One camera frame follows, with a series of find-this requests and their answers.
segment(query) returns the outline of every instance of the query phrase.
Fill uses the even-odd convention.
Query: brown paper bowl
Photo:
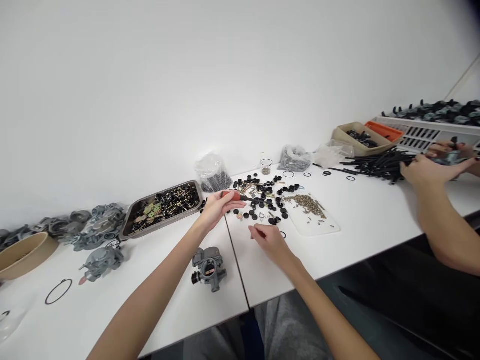
[[[47,232],[39,232],[0,252],[0,281],[17,279],[47,260],[59,247]]]

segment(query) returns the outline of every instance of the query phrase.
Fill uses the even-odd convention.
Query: gray carburetor
[[[191,276],[192,284],[204,280],[205,284],[211,285],[211,292],[216,293],[220,290],[220,282],[227,276],[223,263],[224,259],[218,247],[209,247],[205,250],[199,247],[191,260],[193,267],[200,270]]]
[[[95,282],[108,269],[117,270],[123,262],[124,255],[120,247],[101,247],[92,252],[86,259],[86,263],[78,270],[87,268],[86,279]]]

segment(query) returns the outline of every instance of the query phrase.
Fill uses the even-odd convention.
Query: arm
[[[474,158],[443,166],[418,155],[401,173],[418,197],[418,221],[435,257],[449,268],[480,276],[480,236],[458,214],[444,185],[465,170],[477,166]]]
[[[118,310],[88,360],[139,357],[205,236],[227,211],[245,207],[242,201],[231,201],[234,195],[232,191],[222,199],[219,193],[208,198],[202,215],[191,229]]]
[[[278,227],[256,224],[248,228],[252,239],[256,240],[298,290],[333,357],[336,360],[379,359],[291,252]]]

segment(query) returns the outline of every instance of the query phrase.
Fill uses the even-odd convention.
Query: plastic bag
[[[343,163],[346,158],[355,156],[354,147],[338,140],[330,140],[322,144],[313,153],[313,161],[324,169],[334,168]]]
[[[195,163],[195,172],[200,178],[201,189],[206,193],[226,190],[233,182],[223,159],[214,152],[209,152]]]
[[[312,163],[311,154],[301,146],[285,145],[281,150],[280,164],[277,170],[304,172]]]

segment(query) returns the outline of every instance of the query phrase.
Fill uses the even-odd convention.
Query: gray pants
[[[333,359],[309,308],[294,290],[255,308],[266,360]],[[243,360],[240,321],[231,320],[186,339],[186,360]]]

